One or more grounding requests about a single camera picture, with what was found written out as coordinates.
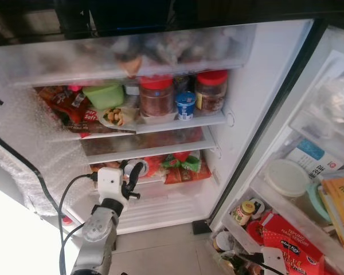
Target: blue label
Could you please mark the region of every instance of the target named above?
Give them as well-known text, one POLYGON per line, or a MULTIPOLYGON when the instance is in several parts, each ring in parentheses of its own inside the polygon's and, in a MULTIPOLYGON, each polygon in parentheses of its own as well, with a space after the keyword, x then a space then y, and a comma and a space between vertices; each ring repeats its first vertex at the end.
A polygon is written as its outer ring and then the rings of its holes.
POLYGON ((305 152, 307 155, 312 156, 315 160, 321 159, 325 151, 322 150, 320 147, 314 145, 312 142, 310 142, 307 139, 302 140, 298 145, 297 148, 301 151, 305 152))

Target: gray floor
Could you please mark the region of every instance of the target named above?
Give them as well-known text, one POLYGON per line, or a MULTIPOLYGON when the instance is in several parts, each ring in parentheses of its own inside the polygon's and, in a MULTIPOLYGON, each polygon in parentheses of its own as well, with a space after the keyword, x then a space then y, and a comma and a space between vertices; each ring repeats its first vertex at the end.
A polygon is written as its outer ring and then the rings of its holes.
POLYGON ((205 248, 208 236, 193 235, 191 224, 121 235, 110 275, 223 275, 205 248))

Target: floor tile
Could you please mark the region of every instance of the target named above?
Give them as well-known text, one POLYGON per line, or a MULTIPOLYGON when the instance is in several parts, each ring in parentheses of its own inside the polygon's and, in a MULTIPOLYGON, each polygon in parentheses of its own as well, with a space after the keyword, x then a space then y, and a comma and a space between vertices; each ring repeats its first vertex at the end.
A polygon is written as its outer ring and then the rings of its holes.
POLYGON ((114 254, 110 275, 122 272, 128 275, 201 275, 193 241, 114 254))

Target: open refrigerator door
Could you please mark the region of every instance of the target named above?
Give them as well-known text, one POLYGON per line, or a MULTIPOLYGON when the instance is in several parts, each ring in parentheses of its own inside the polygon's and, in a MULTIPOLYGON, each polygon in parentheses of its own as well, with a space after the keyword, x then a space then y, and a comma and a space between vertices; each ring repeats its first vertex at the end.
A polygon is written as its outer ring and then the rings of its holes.
POLYGON ((210 227, 250 254, 281 249, 288 274, 344 274, 344 30, 297 78, 210 227))

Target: bubble wrap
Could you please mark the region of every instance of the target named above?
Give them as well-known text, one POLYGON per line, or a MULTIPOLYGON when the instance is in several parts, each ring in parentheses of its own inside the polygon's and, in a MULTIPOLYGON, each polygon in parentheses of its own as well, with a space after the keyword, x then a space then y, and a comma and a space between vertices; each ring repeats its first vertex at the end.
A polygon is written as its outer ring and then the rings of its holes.
MULTIPOLYGON (((58 204, 74 177, 91 172, 80 142, 62 127, 32 88, 6 88, 0 91, 0 99, 4 101, 0 106, 0 138, 37 167, 58 204)), ((39 215, 57 214, 33 171, 1 146, 0 166, 14 178, 26 207, 39 215)), ((90 179, 79 179, 65 197, 64 207, 92 190, 90 179)))

